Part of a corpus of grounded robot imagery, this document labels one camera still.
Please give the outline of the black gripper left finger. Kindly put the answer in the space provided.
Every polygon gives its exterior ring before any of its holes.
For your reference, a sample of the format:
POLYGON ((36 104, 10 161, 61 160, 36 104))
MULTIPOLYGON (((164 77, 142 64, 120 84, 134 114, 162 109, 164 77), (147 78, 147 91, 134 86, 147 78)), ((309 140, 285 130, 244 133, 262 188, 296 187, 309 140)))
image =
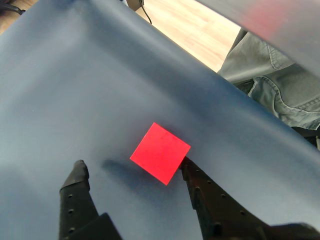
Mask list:
POLYGON ((77 160, 59 190, 60 240, 121 240, 107 213, 98 214, 90 195, 89 171, 83 160, 77 160))

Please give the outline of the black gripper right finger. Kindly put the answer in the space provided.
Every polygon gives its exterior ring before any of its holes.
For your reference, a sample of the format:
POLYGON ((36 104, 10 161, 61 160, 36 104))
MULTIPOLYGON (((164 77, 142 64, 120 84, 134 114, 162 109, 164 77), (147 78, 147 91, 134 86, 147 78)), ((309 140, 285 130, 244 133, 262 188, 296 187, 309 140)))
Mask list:
POLYGON ((204 240, 271 240, 270 227, 247 211, 192 160, 179 167, 204 240))

